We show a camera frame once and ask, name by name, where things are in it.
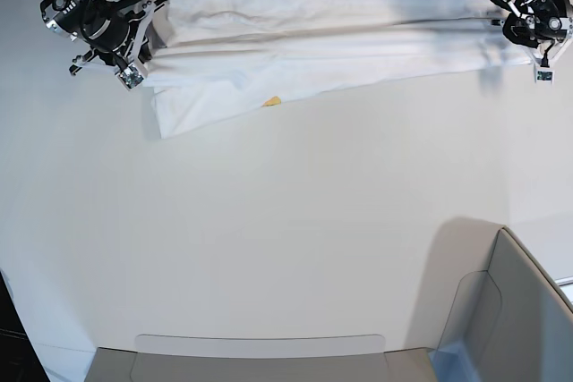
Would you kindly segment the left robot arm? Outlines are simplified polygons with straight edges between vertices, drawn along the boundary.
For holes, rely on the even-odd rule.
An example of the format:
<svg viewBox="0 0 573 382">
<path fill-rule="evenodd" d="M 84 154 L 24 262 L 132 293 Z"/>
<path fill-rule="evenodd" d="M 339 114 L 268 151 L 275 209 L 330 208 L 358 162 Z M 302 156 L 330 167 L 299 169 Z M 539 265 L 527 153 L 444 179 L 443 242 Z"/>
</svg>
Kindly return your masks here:
<svg viewBox="0 0 573 382">
<path fill-rule="evenodd" d="M 570 0 L 490 0 L 508 13 L 493 20 L 503 36 L 521 46 L 532 59 L 536 82 L 552 83 L 552 69 L 572 44 L 572 3 Z"/>
</svg>

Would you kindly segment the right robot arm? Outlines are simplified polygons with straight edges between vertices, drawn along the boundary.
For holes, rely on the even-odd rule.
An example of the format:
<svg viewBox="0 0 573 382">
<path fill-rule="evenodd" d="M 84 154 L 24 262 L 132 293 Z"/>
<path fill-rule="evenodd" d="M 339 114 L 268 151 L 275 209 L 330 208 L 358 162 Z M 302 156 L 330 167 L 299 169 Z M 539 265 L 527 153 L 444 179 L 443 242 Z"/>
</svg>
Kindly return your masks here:
<svg viewBox="0 0 573 382">
<path fill-rule="evenodd" d="M 167 0 L 42 0 L 39 10 L 47 29 L 89 47 L 72 60 L 72 76 L 86 69 L 111 73 L 131 90 L 148 77 L 148 28 L 166 5 Z"/>
</svg>

